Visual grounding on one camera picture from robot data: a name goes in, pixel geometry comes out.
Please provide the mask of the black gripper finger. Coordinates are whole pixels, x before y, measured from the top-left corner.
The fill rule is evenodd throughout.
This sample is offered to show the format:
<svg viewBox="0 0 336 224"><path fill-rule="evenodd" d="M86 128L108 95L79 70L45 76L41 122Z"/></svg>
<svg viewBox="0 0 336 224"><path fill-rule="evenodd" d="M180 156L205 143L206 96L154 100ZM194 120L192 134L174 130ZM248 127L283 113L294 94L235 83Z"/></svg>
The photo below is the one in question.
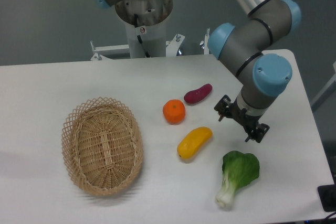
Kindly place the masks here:
<svg viewBox="0 0 336 224"><path fill-rule="evenodd" d="M232 118L231 112L231 99L228 95L224 95L218 103L214 106L214 110L218 113L219 119L218 121L221 122L223 118Z"/></svg>
<svg viewBox="0 0 336 224"><path fill-rule="evenodd" d="M257 143L261 143L264 136L270 129L270 126L267 124L259 124L257 123L254 126L248 125L244 127L245 132L247 133L247 138L245 139L245 142L248 142L249 140L253 140Z"/></svg>

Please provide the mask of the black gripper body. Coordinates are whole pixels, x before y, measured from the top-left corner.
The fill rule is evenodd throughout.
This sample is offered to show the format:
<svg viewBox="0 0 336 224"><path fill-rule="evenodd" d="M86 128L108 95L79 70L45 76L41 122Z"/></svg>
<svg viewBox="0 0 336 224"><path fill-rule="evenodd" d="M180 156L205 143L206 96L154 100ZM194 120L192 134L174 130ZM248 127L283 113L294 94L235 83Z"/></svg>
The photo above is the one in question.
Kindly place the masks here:
<svg viewBox="0 0 336 224"><path fill-rule="evenodd" d="M232 104L231 107L232 119L234 119L243 128L245 126L254 126L259 123L260 116L252 116L247 114L246 109L240 109L236 102Z"/></svg>

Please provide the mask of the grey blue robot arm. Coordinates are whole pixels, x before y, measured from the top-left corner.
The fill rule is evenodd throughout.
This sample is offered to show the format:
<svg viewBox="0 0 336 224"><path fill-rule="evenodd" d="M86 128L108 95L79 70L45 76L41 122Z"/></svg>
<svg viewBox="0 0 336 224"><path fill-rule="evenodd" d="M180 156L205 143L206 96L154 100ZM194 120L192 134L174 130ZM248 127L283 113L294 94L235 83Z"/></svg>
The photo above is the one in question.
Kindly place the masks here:
<svg viewBox="0 0 336 224"><path fill-rule="evenodd" d="M221 118L239 123L249 140L261 142L269 126L259 119L285 90L292 77L290 63L264 50L293 31L301 22L301 10L292 0L237 0L249 18L242 27L218 26L205 40L206 48L241 83L232 101L224 96L215 105ZM170 16L172 0L96 0L101 8L114 7L129 28L132 58L166 56L165 32L158 26Z"/></svg>

